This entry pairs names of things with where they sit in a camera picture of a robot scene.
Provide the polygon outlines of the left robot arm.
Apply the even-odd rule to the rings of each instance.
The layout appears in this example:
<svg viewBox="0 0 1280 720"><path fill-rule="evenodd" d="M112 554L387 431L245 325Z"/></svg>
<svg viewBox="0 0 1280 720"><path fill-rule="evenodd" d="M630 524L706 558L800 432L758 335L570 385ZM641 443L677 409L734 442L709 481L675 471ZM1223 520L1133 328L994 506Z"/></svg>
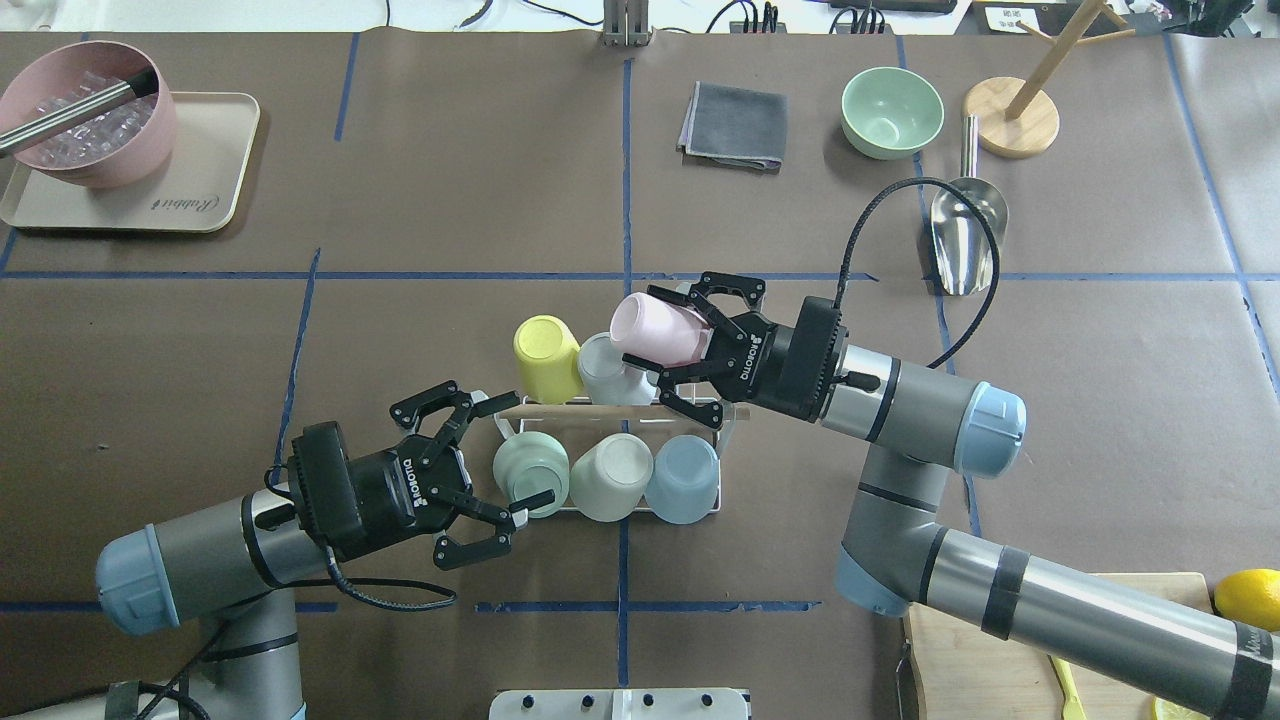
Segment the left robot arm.
<svg viewBox="0 0 1280 720"><path fill-rule="evenodd" d="M362 592L340 564L417 536L431 536L443 570L498 559L531 512L564 498L543 489L507 506L481 501L460 451L471 421L515 407L518 396L488 398L453 380L399 401L393 447L352 457L340 428L324 421L292 442L283 484L113 541L96 565L102 611L142 635L198 619L202 648L142 715L164 701L178 716L302 719L294 596L330 584L392 612L429 612L454 602L434 584L433 602L404 603Z"/></svg>

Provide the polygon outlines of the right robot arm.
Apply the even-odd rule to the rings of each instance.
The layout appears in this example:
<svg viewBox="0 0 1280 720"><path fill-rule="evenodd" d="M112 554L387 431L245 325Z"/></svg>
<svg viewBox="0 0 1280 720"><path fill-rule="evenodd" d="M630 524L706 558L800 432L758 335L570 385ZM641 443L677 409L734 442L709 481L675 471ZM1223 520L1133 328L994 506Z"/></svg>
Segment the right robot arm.
<svg viewBox="0 0 1280 720"><path fill-rule="evenodd" d="M950 478L940 519L1084 571L1277 566L1277 270L1235 281L1014 281L954 370L1020 395L1005 475ZM865 448L754 413L726 459L724 511L636 518L632 685L737 685L760 719L893 719L899 621L842 601L837 543Z"/></svg>

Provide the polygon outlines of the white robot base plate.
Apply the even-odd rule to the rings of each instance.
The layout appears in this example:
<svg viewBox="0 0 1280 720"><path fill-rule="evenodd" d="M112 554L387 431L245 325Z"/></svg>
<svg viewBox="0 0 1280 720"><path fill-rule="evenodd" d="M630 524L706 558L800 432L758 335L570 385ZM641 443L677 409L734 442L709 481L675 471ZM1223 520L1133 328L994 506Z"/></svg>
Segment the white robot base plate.
<svg viewBox="0 0 1280 720"><path fill-rule="evenodd" d="M728 687L503 691L489 719L750 719L751 696Z"/></svg>

